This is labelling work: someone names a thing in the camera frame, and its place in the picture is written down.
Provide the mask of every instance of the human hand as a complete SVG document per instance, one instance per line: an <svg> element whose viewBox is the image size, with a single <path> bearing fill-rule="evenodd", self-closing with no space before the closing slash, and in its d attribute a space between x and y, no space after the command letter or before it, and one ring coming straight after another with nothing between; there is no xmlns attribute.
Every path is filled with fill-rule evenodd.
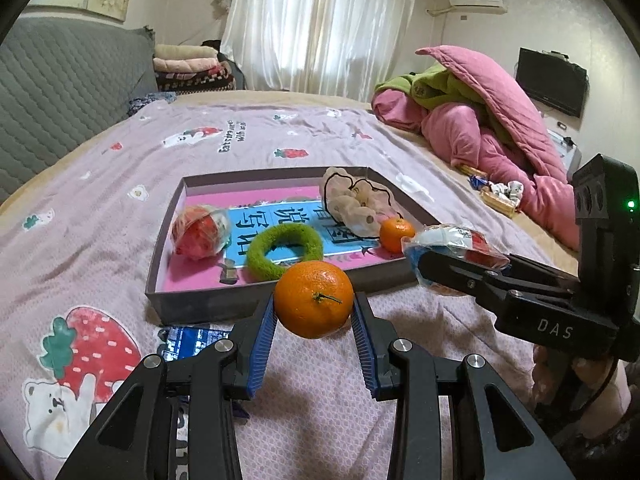
<svg viewBox="0 0 640 480"><path fill-rule="evenodd" d="M535 404L550 400L549 395L554 389L555 379L546 365L547 359L546 347L534 346L535 366L531 374L534 381L532 399ZM612 358L597 361L576 358L572 362L572 369L578 378L595 393L606 379L612 362ZM586 438L595 438L613 428L629 407L631 393L626 383L625 368L618 360L616 360L616 367L607 387L587 408L578 422L578 430Z"/></svg>

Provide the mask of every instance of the television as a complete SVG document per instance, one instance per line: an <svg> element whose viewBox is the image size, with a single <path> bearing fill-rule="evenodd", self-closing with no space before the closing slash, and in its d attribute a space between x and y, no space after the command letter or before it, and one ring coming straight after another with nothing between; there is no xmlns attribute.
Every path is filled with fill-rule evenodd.
<svg viewBox="0 0 640 480"><path fill-rule="evenodd" d="M516 81L532 99L581 117L589 84L581 66L564 57L521 48Z"/></svg>

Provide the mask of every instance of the curtain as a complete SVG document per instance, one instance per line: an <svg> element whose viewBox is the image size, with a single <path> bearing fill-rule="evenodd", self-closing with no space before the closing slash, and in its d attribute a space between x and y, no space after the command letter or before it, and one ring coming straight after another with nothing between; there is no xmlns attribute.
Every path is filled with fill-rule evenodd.
<svg viewBox="0 0 640 480"><path fill-rule="evenodd" d="M221 50L255 90L369 101L415 0L233 0Z"/></svg>

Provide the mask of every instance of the plastic wrapped apple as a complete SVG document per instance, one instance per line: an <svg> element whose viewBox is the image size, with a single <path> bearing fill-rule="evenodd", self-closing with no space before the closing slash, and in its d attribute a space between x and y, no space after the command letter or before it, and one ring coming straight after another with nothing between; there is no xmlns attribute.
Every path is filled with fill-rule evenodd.
<svg viewBox="0 0 640 480"><path fill-rule="evenodd" d="M201 204L187 206L171 228L175 254L201 260L218 254L231 235L226 209Z"/></svg>

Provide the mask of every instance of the air conditioner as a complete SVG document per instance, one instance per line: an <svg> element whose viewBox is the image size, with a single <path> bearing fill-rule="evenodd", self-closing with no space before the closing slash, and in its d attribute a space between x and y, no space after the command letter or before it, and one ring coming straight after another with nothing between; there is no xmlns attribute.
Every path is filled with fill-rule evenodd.
<svg viewBox="0 0 640 480"><path fill-rule="evenodd" d="M505 0L449 0L449 3L456 10L507 12Z"/></svg>

